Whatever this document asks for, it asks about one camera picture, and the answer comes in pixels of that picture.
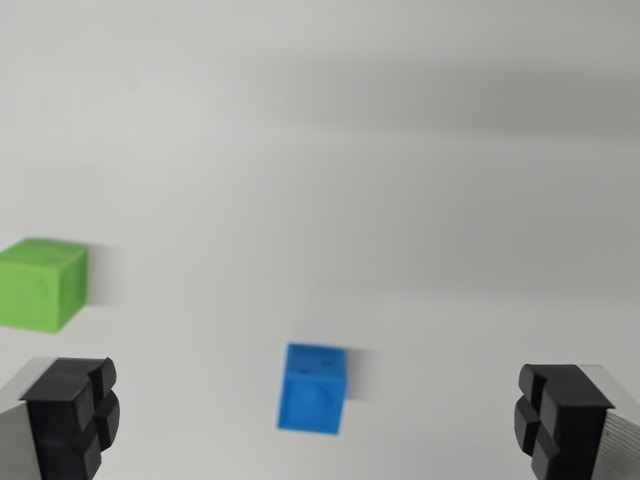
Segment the black-tipped silver gripper left finger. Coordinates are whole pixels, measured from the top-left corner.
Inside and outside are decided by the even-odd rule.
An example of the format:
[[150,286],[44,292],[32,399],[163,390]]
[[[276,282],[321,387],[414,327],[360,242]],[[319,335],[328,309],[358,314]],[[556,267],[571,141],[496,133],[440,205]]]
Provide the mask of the black-tipped silver gripper left finger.
[[110,358],[35,357],[1,387],[1,477],[95,477],[116,438]]

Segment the black-tipped silver gripper right finger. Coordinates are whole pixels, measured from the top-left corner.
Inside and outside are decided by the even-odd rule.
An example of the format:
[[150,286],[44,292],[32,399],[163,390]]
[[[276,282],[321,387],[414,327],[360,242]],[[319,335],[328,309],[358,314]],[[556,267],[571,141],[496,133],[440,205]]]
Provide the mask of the black-tipped silver gripper right finger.
[[519,448],[542,480],[637,479],[639,401],[600,365],[525,364]]

